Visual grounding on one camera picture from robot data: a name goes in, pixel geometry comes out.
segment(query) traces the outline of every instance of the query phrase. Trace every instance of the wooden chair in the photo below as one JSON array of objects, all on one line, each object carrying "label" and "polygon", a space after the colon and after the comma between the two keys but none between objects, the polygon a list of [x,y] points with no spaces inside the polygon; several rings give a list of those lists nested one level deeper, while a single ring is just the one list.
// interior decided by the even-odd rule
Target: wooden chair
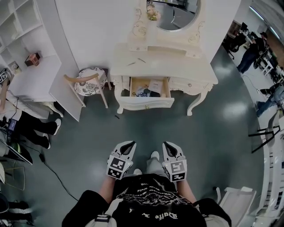
[{"label": "wooden chair", "polygon": [[[85,73],[84,71],[85,71],[85,70],[88,70],[88,73],[91,73],[92,71],[93,71],[94,73],[97,71],[97,73],[95,73],[95,74],[93,74],[93,75],[90,75],[90,76],[84,76],[84,73]],[[77,78],[71,78],[71,77],[68,77],[67,75],[64,75],[64,78],[65,78],[66,81],[68,82],[70,88],[72,89],[72,91],[74,92],[74,94],[76,95],[76,97],[77,97],[77,98],[79,99],[79,101],[82,103],[82,106],[83,106],[83,107],[86,107],[86,105],[85,105],[85,103],[82,101],[82,99],[79,97],[78,94],[83,95],[83,96],[91,96],[91,95],[93,95],[93,94],[98,94],[98,91],[96,90],[97,87],[98,87],[99,93],[101,94],[101,96],[102,96],[102,98],[103,98],[103,102],[104,102],[106,108],[108,108],[106,98],[105,98],[105,96],[104,96],[104,94],[103,94],[103,88],[102,88],[101,82],[100,82],[100,80],[99,80],[99,78],[98,78],[99,76],[104,76],[104,77],[106,77],[107,82],[108,82],[109,89],[111,90],[110,80],[109,80],[109,78],[108,78],[108,76],[107,76],[108,70],[107,70],[107,69],[99,69],[99,68],[87,68],[87,69],[85,69],[85,70],[83,70],[83,71],[81,71],[81,72],[79,73],[79,75],[81,75],[82,77],[79,77],[79,76],[78,76]],[[85,85],[85,84],[88,83],[88,82],[89,82],[90,85],[92,85],[92,86],[89,86],[89,87],[92,87],[92,88],[88,89],[88,92],[89,92],[89,93],[87,93],[87,94],[82,94],[82,93],[79,93],[79,92],[78,92],[78,89],[76,90],[76,88],[75,88],[76,83],[77,83],[77,86],[79,86],[79,85],[81,85],[81,84]]]}]

